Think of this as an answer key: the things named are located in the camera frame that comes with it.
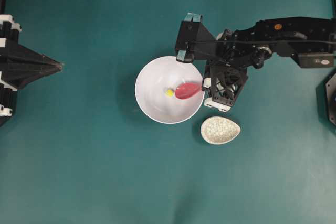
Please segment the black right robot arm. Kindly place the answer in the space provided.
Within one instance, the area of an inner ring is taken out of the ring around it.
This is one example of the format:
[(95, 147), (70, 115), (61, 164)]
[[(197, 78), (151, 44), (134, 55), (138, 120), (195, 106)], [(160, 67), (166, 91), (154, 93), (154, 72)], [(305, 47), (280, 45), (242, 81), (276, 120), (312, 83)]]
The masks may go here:
[(227, 112), (248, 79), (248, 67), (261, 69), (273, 54), (291, 58), (300, 68), (333, 67), (335, 19), (266, 19), (244, 30), (226, 29), (214, 37), (201, 15), (189, 13), (181, 22), (175, 52), (182, 63), (206, 62), (204, 104)]

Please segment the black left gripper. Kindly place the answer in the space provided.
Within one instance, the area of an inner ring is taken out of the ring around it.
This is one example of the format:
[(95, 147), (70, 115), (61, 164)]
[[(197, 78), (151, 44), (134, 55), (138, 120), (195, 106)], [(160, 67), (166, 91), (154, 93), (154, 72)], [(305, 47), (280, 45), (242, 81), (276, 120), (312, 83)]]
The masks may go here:
[[(1, 126), (15, 114), (18, 90), (38, 79), (61, 72), (64, 65), (18, 44), (21, 32), (21, 25), (14, 21), (12, 15), (1, 14)], [(15, 55), (18, 59), (45, 65), (34, 65), (36, 69), (33, 70), (16, 70), (15, 80), (10, 80), (9, 64), (14, 62), (11, 46), (16, 47)]]

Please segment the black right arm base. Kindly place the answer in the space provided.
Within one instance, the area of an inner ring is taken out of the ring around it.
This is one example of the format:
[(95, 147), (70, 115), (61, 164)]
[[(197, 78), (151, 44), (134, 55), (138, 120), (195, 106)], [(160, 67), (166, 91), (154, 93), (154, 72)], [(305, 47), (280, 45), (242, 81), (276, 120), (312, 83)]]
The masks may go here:
[(319, 121), (330, 131), (335, 131), (335, 68), (316, 87)]

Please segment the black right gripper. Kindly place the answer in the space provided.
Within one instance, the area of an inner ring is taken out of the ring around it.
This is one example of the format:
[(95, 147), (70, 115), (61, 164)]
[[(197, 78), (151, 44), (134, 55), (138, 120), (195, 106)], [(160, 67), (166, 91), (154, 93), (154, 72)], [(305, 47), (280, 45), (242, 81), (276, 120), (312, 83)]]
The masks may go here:
[(187, 13), (175, 44), (176, 60), (206, 60), (202, 81), (202, 90), (207, 93), (205, 106), (229, 111), (248, 79), (247, 68), (260, 69), (272, 56), (268, 45), (254, 41), (253, 28), (235, 32), (226, 29), (215, 38), (202, 24), (202, 15)]

